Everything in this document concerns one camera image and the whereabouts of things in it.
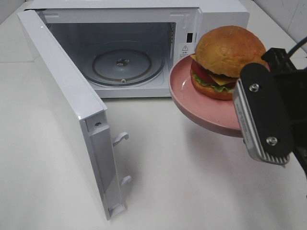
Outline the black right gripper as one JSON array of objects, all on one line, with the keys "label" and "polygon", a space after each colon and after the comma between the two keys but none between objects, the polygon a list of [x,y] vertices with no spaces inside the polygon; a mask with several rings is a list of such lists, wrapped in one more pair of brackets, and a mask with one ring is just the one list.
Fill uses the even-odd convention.
[{"label": "black right gripper", "polygon": [[240,79],[260,81],[276,88],[283,103],[289,131],[293,138],[292,152],[301,167],[307,166],[307,70],[296,69],[282,48],[271,48],[262,59],[268,68],[251,63],[243,67]]}]

